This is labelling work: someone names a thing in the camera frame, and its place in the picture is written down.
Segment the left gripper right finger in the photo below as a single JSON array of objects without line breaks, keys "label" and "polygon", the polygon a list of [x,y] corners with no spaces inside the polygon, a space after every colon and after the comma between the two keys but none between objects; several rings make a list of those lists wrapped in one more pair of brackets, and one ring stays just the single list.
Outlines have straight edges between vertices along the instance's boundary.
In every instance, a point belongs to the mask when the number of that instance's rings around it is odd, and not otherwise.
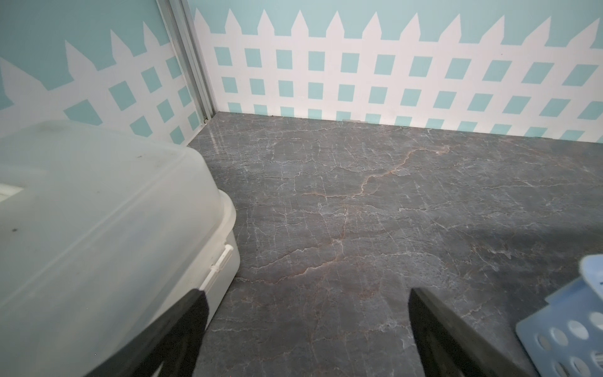
[{"label": "left gripper right finger", "polygon": [[411,289],[408,312],[426,376],[528,375],[428,289]]}]

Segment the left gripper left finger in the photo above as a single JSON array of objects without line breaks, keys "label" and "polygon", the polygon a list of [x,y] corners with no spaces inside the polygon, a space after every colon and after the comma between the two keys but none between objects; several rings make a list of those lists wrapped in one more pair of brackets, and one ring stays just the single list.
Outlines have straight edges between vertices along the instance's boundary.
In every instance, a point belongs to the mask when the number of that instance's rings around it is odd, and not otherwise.
[{"label": "left gripper left finger", "polygon": [[191,376],[202,346],[209,303],[193,289],[89,376]]}]

